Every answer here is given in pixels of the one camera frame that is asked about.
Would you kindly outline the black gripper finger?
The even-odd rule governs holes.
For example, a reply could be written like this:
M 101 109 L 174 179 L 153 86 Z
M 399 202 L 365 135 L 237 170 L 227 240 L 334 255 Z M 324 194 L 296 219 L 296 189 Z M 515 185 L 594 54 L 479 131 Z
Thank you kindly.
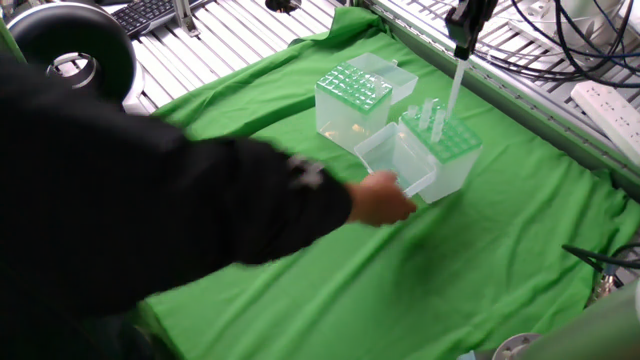
M 472 44 L 476 45 L 480 32 L 488 22 L 497 6 L 498 0 L 473 0 Z
M 449 38 L 455 43 L 454 56 L 468 60 L 473 45 L 473 11 L 470 2 L 459 2 L 445 17 Z

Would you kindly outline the person's right hand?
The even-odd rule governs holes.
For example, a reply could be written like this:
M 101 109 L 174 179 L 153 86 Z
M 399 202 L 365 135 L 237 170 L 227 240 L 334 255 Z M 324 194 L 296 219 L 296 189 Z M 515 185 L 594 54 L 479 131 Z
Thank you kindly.
M 349 222 L 380 227 L 406 220 L 417 206 L 397 184 L 397 175 L 391 171 L 369 174 L 359 183 L 350 183 L 347 190 L 352 206 Z

